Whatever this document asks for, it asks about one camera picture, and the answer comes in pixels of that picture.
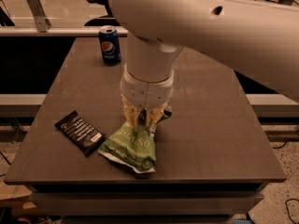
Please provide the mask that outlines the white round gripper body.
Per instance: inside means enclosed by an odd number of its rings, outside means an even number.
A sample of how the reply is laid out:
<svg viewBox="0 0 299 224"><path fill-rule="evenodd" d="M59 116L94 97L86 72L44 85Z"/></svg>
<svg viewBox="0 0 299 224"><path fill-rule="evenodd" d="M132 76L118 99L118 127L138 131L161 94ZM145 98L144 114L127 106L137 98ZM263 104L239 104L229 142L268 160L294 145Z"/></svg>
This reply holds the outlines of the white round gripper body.
<svg viewBox="0 0 299 224"><path fill-rule="evenodd" d="M147 82L136 79L124 67L120 88L130 104L153 108L169 101L174 90L173 83L174 72L164 81Z"/></svg>

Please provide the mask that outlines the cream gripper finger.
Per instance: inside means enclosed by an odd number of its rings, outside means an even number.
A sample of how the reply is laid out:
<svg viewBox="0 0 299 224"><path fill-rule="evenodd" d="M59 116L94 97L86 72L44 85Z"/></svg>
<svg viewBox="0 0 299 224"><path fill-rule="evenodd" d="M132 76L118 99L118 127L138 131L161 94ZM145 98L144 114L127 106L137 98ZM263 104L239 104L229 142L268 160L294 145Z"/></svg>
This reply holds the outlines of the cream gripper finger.
<svg viewBox="0 0 299 224"><path fill-rule="evenodd" d="M150 132L152 128L158 123L164 114L164 109L167 107L168 102L155 107L148 107L146 109L146 130Z"/></svg>
<svg viewBox="0 0 299 224"><path fill-rule="evenodd" d="M144 108L141 105L134 105L129 102L129 100L123 95L121 97L123 103L123 113L133 129L139 127L139 116Z"/></svg>

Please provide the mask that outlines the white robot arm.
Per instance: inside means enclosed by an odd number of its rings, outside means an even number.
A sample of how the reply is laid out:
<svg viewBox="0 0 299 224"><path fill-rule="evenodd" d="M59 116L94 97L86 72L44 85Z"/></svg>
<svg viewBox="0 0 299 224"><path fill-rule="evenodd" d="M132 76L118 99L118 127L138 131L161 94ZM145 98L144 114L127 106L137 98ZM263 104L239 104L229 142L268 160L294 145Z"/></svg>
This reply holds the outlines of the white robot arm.
<svg viewBox="0 0 299 224"><path fill-rule="evenodd" d="M128 32L124 115L152 128L172 95L171 62L199 51L290 99L299 99L299 8L250 0L108 0Z"/></svg>

